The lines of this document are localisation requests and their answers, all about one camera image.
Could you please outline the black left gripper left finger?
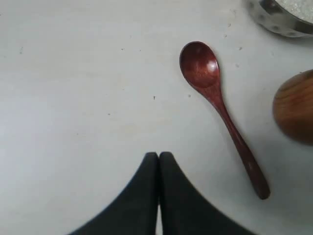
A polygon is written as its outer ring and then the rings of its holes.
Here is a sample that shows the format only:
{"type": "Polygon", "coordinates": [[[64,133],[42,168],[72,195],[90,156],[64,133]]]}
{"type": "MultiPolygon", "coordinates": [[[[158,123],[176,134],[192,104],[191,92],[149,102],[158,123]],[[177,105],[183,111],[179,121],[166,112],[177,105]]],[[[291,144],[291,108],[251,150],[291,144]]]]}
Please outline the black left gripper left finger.
{"type": "Polygon", "coordinates": [[[145,154],[123,191],[73,235],[154,235],[158,211],[158,155],[145,154]]]}

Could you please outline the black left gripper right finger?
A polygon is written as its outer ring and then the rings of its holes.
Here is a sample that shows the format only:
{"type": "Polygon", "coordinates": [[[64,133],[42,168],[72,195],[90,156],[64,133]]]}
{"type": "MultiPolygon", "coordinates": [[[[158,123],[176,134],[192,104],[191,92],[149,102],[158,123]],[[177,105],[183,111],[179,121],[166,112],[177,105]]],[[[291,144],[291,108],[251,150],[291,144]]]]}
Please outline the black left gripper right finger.
{"type": "Polygon", "coordinates": [[[246,235],[247,230],[212,206],[190,183],[170,152],[162,152],[160,208],[164,235],[246,235]]]}

